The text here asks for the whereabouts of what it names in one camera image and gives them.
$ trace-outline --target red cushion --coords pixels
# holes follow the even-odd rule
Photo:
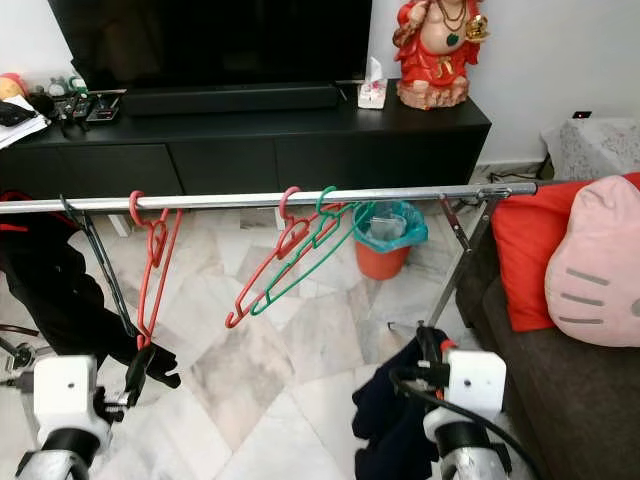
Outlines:
[[[640,172],[624,177],[640,188]],[[554,327],[544,295],[547,264],[567,233],[578,191],[591,182],[541,187],[533,197],[500,203],[493,220],[511,327],[529,332]]]

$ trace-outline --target figurine hand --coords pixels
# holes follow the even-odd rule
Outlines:
[[[430,0],[420,0],[409,11],[409,22],[414,25],[419,25],[424,22],[424,18],[427,16],[427,5]]]

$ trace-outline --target brown sofa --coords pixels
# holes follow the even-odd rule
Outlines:
[[[544,478],[639,480],[640,349],[513,332],[490,229],[457,288],[465,324],[507,363],[505,409]]]

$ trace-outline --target dark blue cloth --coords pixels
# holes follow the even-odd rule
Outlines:
[[[425,480],[438,451],[424,434],[423,402],[396,395],[389,371],[414,367],[422,359],[414,339],[395,357],[376,370],[373,378],[353,394],[358,407],[353,434],[369,445],[355,457],[358,480]]]

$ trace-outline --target figurine necklace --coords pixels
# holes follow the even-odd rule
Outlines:
[[[452,18],[449,16],[449,12],[447,12],[447,9],[444,8],[444,5],[442,4],[442,0],[437,0],[436,3],[438,4],[438,8],[440,8],[440,11],[442,12],[442,15],[443,15],[442,23],[444,23],[444,26],[447,27],[447,29],[451,32],[451,34],[447,37],[447,46],[453,47],[460,40],[460,36],[456,32],[460,30],[460,27],[462,27],[462,24],[464,23],[464,19],[467,15],[467,0],[464,0],[464,2],[462,3],[462,6],[460,7],[460,13],[456,18]],[[460,24],[456,28],[451,28],[451,26],[447,23],[447,21],[449,22],[460,21]]]
[[[457,30],[460,29],[460,27],[462,26],[462,22],[464,22],[464,17],[467,14],[467,2],[466,0],[464,2],[462,2],[462,6],[460,7],[460,13],[458,14],[457,17],[452,18],[449,16],[449,12],[447,12],[447,9],[445,8],[445,6],[442,4],[442,0],[437,0],[436,2],[438,4],[438,7],[440,8],[440,11],[442,12],[442,15],[444,16],[444,25],[452,32],[455,32]],[[451,28],[451,26],[449,26],[449,24],[447,23],[447,21],[449,22],[457,22],[460,19],[462,19],[462,22],[460,22],[460,25],[458,25],[456,28]]]

